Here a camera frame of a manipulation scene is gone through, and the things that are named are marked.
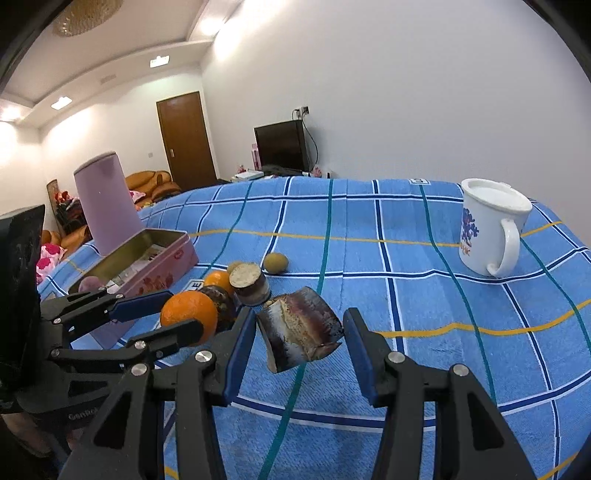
pink box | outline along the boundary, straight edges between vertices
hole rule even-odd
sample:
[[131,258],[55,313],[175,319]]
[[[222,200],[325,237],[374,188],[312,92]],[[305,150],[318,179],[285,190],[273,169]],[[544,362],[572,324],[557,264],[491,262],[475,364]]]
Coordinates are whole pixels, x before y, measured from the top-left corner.
[[[71,286],[69,293],[77,293],[81,280],[90,276],[98,277],[109,291],[112,291],[109,282],[117,278],[122,285],[116,292],[128,298],[150,291],[166,290],[193,268],[198,260],[187,232],[147,228],[86,272]],[[145,264],[137,272],[133,266],[135,264],[137,267],[136,262]],[[134,323],[133,320],[123,323],[112,320],[91,332],[91,335],[103,348],[109,349]]]

black panel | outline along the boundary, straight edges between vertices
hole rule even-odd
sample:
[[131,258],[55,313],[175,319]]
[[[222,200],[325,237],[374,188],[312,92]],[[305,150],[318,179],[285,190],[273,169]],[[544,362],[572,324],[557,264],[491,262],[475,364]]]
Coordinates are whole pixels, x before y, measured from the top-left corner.
[[558,32],[591,80],[591,1],[524,0]]
[[36,266],[45,206],[0,216],[0,381],[16,387],[27,378],[27,340],[39,320]]
[[72,0],[4,0],[0,2],[0,93],[18,63]]

bed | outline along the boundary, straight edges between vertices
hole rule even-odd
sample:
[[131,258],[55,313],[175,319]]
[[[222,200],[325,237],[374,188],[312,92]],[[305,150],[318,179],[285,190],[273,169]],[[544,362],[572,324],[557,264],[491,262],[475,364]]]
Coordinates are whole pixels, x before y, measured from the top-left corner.
[[[340,318],[357,307],[371,329],[418,363],[466,364],[541,479],[558,475],[591,432],[591,257],[540,203],[517,267],[502,280],[471,272],[459,258],[462,191],[455,183],[258,180],[193,190],[139,215],[148,227],[190,233],[200,263],[173,285],[175,293],[234,260],[261,262],[282,252],[290,266],[268,276],[273,294],[310,286]],[[42,298],[63,295],[99,258],[92,242],[82,246],[39,286]],[[146,317],[125,339],[157,326],[157,316]],[[98,348],[90,337],[78,342]],[[192,352],[183,349],[161,366]],[[294,411],[276,438],[290,397]],[[384,416],[361,396],[345,345],[274,375],[259,333],[238,398],[215,411],[230,480],[369,479]],[[174,421],[170,403],[168,479],[178,479]],[[432,476],[433,443],[428,404],[421,479]]]

white mug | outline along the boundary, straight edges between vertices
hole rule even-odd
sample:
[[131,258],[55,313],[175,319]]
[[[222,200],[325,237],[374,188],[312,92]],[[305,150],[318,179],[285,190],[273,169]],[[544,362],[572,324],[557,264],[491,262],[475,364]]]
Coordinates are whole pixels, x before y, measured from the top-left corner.
[[528,198],[506,183],[466,179],[460,258],[481,275],[506,277],[519,258],[519,237],[531,212]]

teal stripe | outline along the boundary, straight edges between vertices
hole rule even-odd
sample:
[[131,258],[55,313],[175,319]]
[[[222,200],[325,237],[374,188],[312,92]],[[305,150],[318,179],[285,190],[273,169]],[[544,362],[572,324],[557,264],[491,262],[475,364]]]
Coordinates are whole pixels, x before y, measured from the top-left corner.
[[480,354],[482,355],[482,361],[484,362],[484,368],[486,370],[486,379],[488,380],[489,395],[491,396],[492,401],[496,404],[495,384],[492,381],[491,366],[488,364],[488,358],[486,357],[486,352],[484,350],[484,344],[482,343],[480,329],[478,328],[478,325],[476,324],[476,320],[474,320],[474,315],[472,313],[472,309],[470,308],[470,303],[468,302],[468,299],[466,298],[466,294],[464,293],[464,289],[462,288],[462,286],[458,282],[456,276],[454,275],[452,269],[449,266],[449,263],[447,263],[447,260],[445,259],[445,257],[443,256],[443,254],[441,253],[441,251],[437,247],[435,240],[433,239],[433,231],[431,230],[431,217],[429,215],[429,205],[427,204],[427,197],[425,197],[425,191],[423,190],[423,186],[419,185],[419,188],[421,189],[421,195],[423,196],[423,205],[425,206],[425,216],[427,217],[427,230],[429,232],[429,240],[431,241],[433,248],[435,249],[435,251],[439,255],[439,258],[441,258],[441,261],[445,264],[445,267],[447,268],[447,272],[451,275],[453,282],[456,284],[456,287],[457,287],[458,291],[460,292],[460,295],[462,296],[462,300],[464,301],[464,305],[466,306],[466,310],[468,311],[468,316],[470,317],[470,321],[472,322],[472,326],[474,327],[476,341],[478,342],[478,348],[480,349]]
[[[322,254],[322,266],[320,267],[320,275],[318,276],[318,285],[316,285],[316,293],[318,295],[322,293],[322,288],[324,286],[324,276],[326,274],[326,263],[328,262],[329,257],[330,228],[332,225],[332,189],[333,180],[331,179],[329,182],[329,205],[328,213],[326,215],[327,218],[326,234],[324,235],[324,253]],[[283,443],[283,439],[285,438],[285,433],[287,432],[287,427],[290,423],[291,414],[293,413],[294,407],[296,406],[297,397],[300,394],[301,383],[304,379],[305,372],[306,364],[300,365],[297,368],[297,372],[295,373],[296,375],[294,380],[294,386],[292,387],[290,397],[287,400],[285,411],[281,416],[281,421],[279,422],[277,432],[275,432],[273,443],[269,448],[269,452],[267,453],[265,462],[262,464],[258,480],[266,480],[269,477],[269,474],[271,473],[271,468],[273,468],[273,463],[275,463],[275,458],[277,458],[277,454],[279,453],[279,449],[281,448],[281,444]]]
[[226,239],[223,242],[222,249],[220,250],[220,253],[217,254],[216,258],[213,259],[213,261],[209,264],[209,266],[207,267],[205,272],[203,272],[199,278],[203,278],[207,274],[207,272],[209,272],[213,268],[215,263],[222,256],[224,250],[226,249],[226,247],[228,245],[228,240],[230,240],[230,235],[232,234],[232,232],[236,228],[236,225],[238,225],[240,218],[242,218],[242,214],[244,213],[244,208],[246,207],[246,202],[248,201],[248,194],[251,192],[252,184],[253,184],[253,182],[250,181],[249,185],[248,185],[248,190],[246,191],[246,195],[244,196],[244,201],[242,202],[242,208],[240,208],[240,213],[238,213],[238,216],[236,217],[236,221],[230,227],[230,230],[228,230],[228,233],[226,234]]
[[538,265],[541,267],[542,270],[544,270],[544,273],[546,274],[546,276],[552,281],[552,283],[554,285],[556,285],[556,288],[560,290],[560,293],[564,296],[564,298],[567,300],[567,302],[569,302],[570,307],[573,309],[573,312],[576,315],[577,320],[579,321],[579,326],[581,327],[581,331],[583,332],[585,342],[587,342],[587,349],[589,349],[589,353],[591,353],[591,340],[589,340],[589,333],[587,332],[587,329],[585,328],[585,323],[583,322],[583,319],[581,318],[581,314],[579,313],[579,309],[574,304],[573,300],[571,300],[571,298],[563,290],[563,288],[558,284],[558,282],[552,276],[552,274],[548,271],[548,269],[544,265],[544,262],[542,262],[542,260],[538,257],[538,255],[535,254],[535,252],[530,248],[530,246],[527,243],[525,243],[525,240],[521,239],[521,243],[523,244],[524,247],[526,247],[527,251],[532,255],[532,257],[535,258],[535,260],[538,262]]

